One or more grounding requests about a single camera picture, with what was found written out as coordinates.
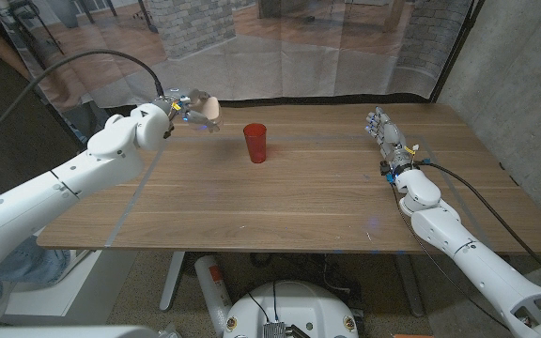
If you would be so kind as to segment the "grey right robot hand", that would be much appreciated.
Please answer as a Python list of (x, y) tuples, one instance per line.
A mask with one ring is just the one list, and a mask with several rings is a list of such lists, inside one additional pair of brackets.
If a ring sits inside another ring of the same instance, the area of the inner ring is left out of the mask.
[(366, 117), (365, 131), (379, 145), (383, 161), (379, 164), (383, 176), (396, 176), (414, 168), (414, 148), (407, 146), (406, 137), (392, 119), (380, 108), (376, 107)]

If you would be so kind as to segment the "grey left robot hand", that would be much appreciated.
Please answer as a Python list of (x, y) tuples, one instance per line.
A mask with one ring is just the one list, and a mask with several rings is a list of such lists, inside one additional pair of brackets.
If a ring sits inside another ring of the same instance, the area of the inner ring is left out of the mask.
[(166, 112), (170, 122), (180, 119), (195, 131), (214, 133), (223, 123), (218, 99), (199, 89), (168, 89), (153, 103)]

